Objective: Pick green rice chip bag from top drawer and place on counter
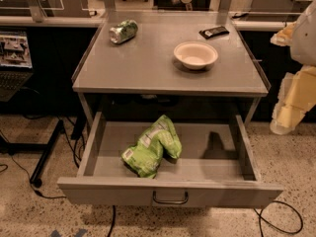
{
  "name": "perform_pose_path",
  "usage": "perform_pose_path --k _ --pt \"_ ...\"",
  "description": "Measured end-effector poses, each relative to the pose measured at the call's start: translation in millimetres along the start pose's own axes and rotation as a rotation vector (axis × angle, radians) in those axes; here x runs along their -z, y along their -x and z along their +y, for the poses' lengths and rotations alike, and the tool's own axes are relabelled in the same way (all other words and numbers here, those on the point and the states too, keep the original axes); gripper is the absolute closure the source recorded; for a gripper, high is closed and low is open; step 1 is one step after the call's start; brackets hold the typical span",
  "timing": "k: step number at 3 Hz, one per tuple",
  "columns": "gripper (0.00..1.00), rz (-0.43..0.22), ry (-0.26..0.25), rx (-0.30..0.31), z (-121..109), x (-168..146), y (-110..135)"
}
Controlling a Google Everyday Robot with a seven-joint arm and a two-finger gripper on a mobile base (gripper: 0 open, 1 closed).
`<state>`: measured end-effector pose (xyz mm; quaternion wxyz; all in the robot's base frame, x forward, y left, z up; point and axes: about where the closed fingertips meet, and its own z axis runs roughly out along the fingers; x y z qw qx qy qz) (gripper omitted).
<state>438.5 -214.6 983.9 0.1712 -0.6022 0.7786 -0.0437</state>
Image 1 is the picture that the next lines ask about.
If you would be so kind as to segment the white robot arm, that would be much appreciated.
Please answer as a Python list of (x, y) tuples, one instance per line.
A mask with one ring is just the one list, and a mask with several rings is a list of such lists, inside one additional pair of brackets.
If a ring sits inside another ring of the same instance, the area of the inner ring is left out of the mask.
[(271, 43), (289, 46), (291, 58), (302, 65), (295, 74), (285, 73), (272, 114), (271, 131), (286, 135), (316, 106), (316, 1), (294, 23), (274, 34)]

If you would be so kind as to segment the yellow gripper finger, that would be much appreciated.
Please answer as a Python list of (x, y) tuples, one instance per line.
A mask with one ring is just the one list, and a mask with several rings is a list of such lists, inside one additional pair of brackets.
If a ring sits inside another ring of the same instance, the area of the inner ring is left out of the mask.
[(316, 105), (316, 67), (304, 65), (295, 74), (286, 73), (277, 95), (270, 129), (286, 135), (296, 129)]
[(295, 24), (291, 23), (271, 37), (271, 43), (278, 46), (290, 46)]

